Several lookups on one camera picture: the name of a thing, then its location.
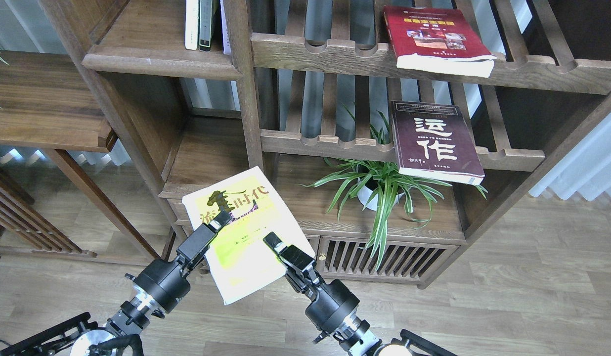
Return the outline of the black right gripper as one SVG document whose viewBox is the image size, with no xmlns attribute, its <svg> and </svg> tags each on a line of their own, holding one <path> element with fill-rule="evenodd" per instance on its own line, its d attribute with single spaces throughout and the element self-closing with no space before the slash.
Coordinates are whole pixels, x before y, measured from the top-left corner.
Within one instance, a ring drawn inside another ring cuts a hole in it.
<svg viewBox="0 0 611 356">
<path fill-rule="evenodd" d="M 286 278 L 297 293 L 310 304 L 305 314 L 320 334 L 320 342 L 334 336 L 339 342 L 354 338 L 360 327 L 356 316 L 359 299 L 338 279 L 326 283 L 315 270 L 315 259 L 294 245 L 287 245 L 274 232 L 263 238 L 264 243 L 287 267 Z"/>
</svg>

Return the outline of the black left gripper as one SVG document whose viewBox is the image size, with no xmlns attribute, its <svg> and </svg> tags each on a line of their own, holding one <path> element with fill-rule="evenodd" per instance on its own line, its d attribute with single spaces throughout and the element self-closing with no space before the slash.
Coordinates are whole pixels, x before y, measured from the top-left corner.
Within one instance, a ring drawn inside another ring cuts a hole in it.
<svg viewBox="0 0 611 356">
<path fill-rule="evenodd" d="M 136 277 L 126 275 L 137 291 L 131 302 L 125 302 L 125 313 L 170 313 L 190 291 L 188 275 L 195 269 L 209 249 L 218 232 L 229 225 L 233 215 L 220 213 L 208 224 L 202 224 L 176 250 L 174 261 L 156 259 Z"/>
</svg>

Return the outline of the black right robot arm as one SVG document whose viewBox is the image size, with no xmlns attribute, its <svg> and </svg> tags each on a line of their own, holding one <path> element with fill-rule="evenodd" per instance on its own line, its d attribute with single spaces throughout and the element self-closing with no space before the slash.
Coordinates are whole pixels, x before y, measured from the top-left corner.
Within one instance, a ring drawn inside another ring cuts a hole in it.
<svg viewBox="0 0 611 356">
<path fill-rule="evenodd" d="M 320 334 L 314 344 L 331 336 L 349 356 L 452 356 L 453 353 L 402 329 L 400 338 L 383 343 L 370 324 L 356 315 L 359 299 L 338 279 L 326 283 L 315 269 L 315 258 L 270 232 L 265 244 L 285 266 L 285 277 L 297 293 L 308 297 L 308 319 Z"/>
</svg>

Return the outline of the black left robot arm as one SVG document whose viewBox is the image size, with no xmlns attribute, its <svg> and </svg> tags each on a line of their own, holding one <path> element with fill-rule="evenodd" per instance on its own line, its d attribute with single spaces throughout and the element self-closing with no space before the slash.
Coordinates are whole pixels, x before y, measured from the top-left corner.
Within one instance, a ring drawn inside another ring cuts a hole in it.
<svg viewBox="0 0 611 356">
<path fill-rule="evenodd" d="M 127 274 L 136 294 L 106 325 L 90 321 L 90 313 L 85 312 L 14 343 L 1 350 L 0 356 L 53 356 L 65 349 L 73 356 L 121 356 L 128 348 L 134 356 L 142 356 L 140 334 L 149 326 L 150 317 L 164 318 L 181 302 L 190 291 L 188 275 L 231 219 L 229 212 L 220 212 L 179 245 L 173 261 L 155 259 L 138 276 Z"/>
</svg>

